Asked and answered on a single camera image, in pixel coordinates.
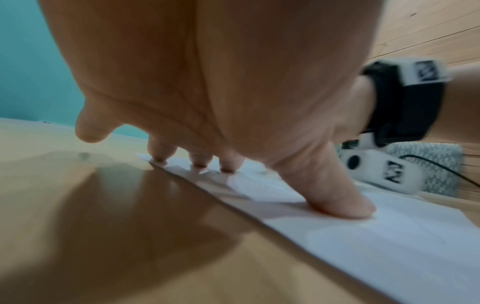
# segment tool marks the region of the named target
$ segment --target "paper sheet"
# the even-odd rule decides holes
[[[361,187],[376,214],[342,220],[309,209],[260,163],[246,161],[236,174],[222,174],[218,159],[199,171],[174,157],[163,168],[399,302],[480,303],[480,229],[459,210]]]

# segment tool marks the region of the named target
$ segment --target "skin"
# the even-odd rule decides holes
[[[40,0],[85,96],[75,132],[98,142],[122,124],[206,166],[263,162],[317,210],[375,207],[333,145],[367,124],[375,94],[359,77],[382,1]]]

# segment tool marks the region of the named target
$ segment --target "cable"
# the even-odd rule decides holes
[[[401,158],[401,159],[405,159],[405,158],[407,158],[407,157],[418,158],[418,159],[427,161],[427,162],[429,162],[429,163],[432,163],[432,164],[434,164],[435,166],[438,166],[438,167],[442,168],[443,170],[446,170],[446,171],[448,171],[448,172],[450,172],[450,173],[458,176],[459,178],[462,178],[462,179],[466,180],[467,182],[472,183],[473,185],[475,185],[475,186],[477,186],[478,188],[480,188],[480,184],[479,184],[479,183],[477,183],[477,182],[475,182],[475,181],[472,181],[472,180],[469,179],[468,177],[466,177],[466,176],[464,176],[464,175],[461,175],[460,173],[455,172],[455,171],[453,171],[453,170],[450,169],[450,168],[447,168],[447,167],[445,167],[445,166],[443,166],[443,165],[440,165],[440,164],[437,163],[437,162],[434,162],[434,161],[432,161],[432,160],[429,160],[428,158],[424,158],[424,157],[421,157],[421,156],[418,156],[418,155],[413,155],[413,154],[402,155],[400,158]]]

